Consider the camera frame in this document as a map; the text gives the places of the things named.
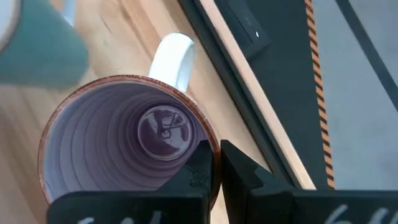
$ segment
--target wood grain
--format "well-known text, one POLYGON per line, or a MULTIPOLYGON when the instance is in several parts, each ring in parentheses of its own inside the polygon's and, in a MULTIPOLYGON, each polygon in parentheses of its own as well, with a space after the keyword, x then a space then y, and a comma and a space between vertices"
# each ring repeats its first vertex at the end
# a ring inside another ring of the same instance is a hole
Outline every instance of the wood grain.
MULTIPOLYGON (((0 217, 2 223, 45 223, 47 204, 37 174, 40 136, 73 90, 110 75, 147 75, 161 38, 182 32, 195 41, 188 94, 199 102, 218 139, 228 139, 268 169, 238 110, 177 0, 77 1, 76 30, 90 52, 81 83, 65 90, 0 85, 0 217)), ((228 223, 220 191, 212 223, 228 223)))
POLYGON ((282 149, 287 162, 291 166, 294 175, 303 189, 315 189, 315 186, 293 147, 285 129, 280 123, 274 109, 272 108, 266 94, 262 90, 256 76, 246 61, 242 51, 236 43, 228 25, 225 23, 223 16, 218 10, 214 0, 200 0, 204 10, 206 11, 211 23, 214 25, 218 36, 224 43, 229 55, 232 58, 236 68, 238 69, 243 81, 248 87, 257 106, 260 109, 264 119, 267 121, 272 133, 274 134, 278 145, 282 149))

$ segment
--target mug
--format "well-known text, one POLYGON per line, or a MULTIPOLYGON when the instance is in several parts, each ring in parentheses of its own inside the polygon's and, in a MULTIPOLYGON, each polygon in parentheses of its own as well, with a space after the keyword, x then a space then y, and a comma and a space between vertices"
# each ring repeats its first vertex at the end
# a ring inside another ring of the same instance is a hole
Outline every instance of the mug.
POLYGON ((193 41, 171 33, 149 76, 116 75, 72 93, 55 110, 39 146, 48 203, 83 190, 157 190, 202 140, 213 151, 213 203, 220 187, 220 146, 198 105, 185 94, 193 41))
POLYGON ((73 28, 75 0, 63 16, 46 0, 0 1, 0 83, 66 87, 88 68, 88 51, 73 28))

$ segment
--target orange and black stripe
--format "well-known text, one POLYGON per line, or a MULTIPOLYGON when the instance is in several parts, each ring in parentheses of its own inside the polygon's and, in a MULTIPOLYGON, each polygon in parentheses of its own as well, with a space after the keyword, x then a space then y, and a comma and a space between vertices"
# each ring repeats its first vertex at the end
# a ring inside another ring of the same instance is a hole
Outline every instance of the orange and black stripe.
POLYGON ((335 188, 335 178, 333 176, 333 166, 331 163, 331 149, 329 142, 329 133, 328 133, 328 122, 326 116, 326 107, 325 100, 323 99, 323 83, 322 83, 322 73, 319 65, 319 55, 318 55, 318 40, 317 40, 317 31, 315 29, 315 18, 313 15, 313 7, 312 0, 304 0, 305 1, 305 11, 307 13, 307 24, 308 24, 308 34, 310 36, 310 46, 312 49, 312 64, 313 64, 313 72, 315 79, 315 91, 317 92, 317 100, 318 100, 318 110, 320 117, 320 126, 322 131, 322 139, 323 139, 323 152, 326 162, 326 175, 328 185, 331 189, 335 188))

